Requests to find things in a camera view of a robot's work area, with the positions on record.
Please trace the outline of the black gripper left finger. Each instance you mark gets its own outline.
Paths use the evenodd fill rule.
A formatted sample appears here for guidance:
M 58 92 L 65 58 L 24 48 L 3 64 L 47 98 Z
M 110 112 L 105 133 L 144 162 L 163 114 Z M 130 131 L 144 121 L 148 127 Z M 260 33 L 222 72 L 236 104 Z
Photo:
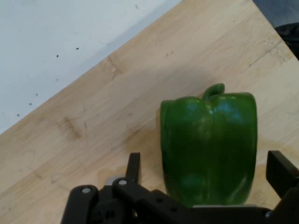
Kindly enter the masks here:
M 159 190 L 138 183 L 140 153 L 131 153 L 124 177 L 98 189 L 81 185 L 70 191 L 63 224 L 191 224 L 192 211 Z

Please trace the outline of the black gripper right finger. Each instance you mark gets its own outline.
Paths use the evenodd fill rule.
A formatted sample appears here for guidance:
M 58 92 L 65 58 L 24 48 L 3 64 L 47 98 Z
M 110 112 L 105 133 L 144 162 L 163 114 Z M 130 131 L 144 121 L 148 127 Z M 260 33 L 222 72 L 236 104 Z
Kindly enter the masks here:
M 280 151 L 269 151 L 266 179 L 280 202 L 267 217 L 269 224 L 297 224 L 299 222 L 299 169 Z

